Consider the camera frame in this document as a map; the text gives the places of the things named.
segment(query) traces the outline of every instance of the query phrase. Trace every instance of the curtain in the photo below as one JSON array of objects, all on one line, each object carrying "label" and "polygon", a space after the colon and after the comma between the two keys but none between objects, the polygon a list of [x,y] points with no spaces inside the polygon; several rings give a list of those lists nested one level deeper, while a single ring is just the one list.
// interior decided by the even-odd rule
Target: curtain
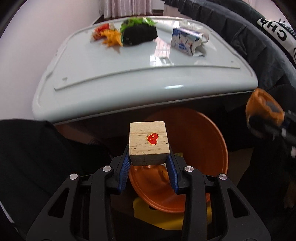
[{"label": "curtain", "polygon": [[104,0],[104,17],[152,15],[152,0]]}]

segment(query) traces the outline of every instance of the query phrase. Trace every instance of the red heart sticker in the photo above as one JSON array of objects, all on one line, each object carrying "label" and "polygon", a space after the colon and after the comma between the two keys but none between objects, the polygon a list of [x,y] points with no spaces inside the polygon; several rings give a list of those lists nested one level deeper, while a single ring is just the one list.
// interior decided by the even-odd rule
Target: red heart sticker
[{"label": "red heart sticker", "polygon": [[150,133],[146,136],[146,141],[148,144],[154,146],[157,144],[158,134],[157,133]]}]

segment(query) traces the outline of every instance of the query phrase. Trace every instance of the wooden cube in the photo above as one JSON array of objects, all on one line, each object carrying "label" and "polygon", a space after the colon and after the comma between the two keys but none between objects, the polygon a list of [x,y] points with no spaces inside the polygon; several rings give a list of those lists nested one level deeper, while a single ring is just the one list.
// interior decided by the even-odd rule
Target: wooden cube
[{"label": "wooden cube", "polygon": [[129,155],[134,166],[164,164],[169,153],[163,121],[130,124]]}]

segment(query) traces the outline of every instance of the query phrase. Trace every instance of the orange plastic bin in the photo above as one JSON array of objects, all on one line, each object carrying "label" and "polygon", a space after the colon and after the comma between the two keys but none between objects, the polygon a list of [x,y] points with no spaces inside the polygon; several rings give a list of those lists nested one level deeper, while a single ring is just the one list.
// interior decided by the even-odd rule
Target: orange plastic bin
[{"label": "orange plastic bin", "polygon": [[[165,122],[173,152],[183,153],[188,165],[206,175],[226,174],[228,152],[224,138],[204,114],[188,108],[169,108],[145,121]],[[174,193],[165,172],[164,166],[131,166],[129,178],[137,194],[151,207],[167,213],[182,213],[185,195]]]}]

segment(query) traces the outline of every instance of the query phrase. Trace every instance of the blue and white carton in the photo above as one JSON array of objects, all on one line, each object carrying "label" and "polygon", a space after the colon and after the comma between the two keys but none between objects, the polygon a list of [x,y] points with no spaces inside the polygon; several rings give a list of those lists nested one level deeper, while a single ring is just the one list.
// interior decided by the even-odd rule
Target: blue and white carton
[{"label": "blue and white carton", "polygon": [[187,30],[184,28],[174,28],[171,46],[186,54],[193,56],[197,47],[202,44],[203,33]]}]

